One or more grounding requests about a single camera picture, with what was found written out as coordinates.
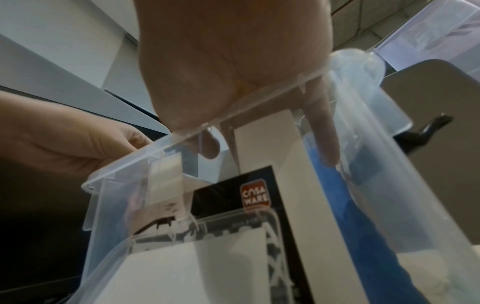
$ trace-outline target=blue fabric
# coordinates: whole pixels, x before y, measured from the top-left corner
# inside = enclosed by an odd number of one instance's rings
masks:
[[[316,148],[309,154],[370,303],[428,303],[374,223],[357,207],[340,173],[322,165]]]

